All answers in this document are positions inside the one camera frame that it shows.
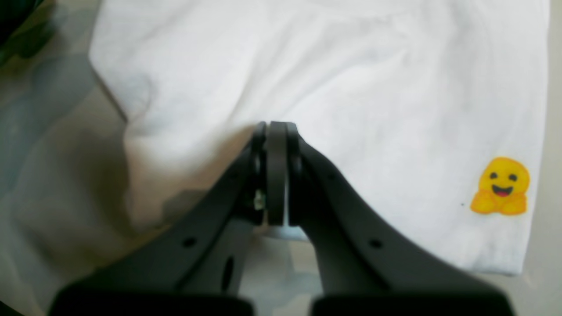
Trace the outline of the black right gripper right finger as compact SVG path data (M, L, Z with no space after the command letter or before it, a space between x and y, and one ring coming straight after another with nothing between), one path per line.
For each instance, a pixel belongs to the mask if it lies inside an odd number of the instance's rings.
M312 316L512 316L506 295L400 234L293 123L267 132L267 211L313 244L323 296Z

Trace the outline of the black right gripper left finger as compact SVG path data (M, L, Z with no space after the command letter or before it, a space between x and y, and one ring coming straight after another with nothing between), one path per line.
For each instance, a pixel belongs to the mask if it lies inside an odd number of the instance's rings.
M253 316L238 296L252 232L264 220L263 145L251 139L203 199L171 228L61 290L50 316Z

